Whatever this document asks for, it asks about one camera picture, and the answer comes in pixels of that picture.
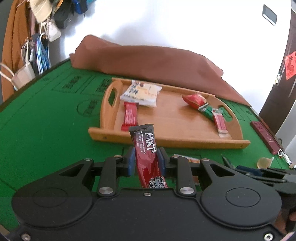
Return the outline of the person's right hand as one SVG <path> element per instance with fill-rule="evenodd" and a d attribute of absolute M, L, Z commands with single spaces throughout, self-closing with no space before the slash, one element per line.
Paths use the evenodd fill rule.
<path fill-rule="evenodd" d="M 289 240 L 295 235 L 295 230 L 287 231 L 287 220 L 295 222 L 295 211 L 289 212 L 285 208 L 282 208 L 274 223 L 274 226 L 285 235 L 281 240 Z"/>

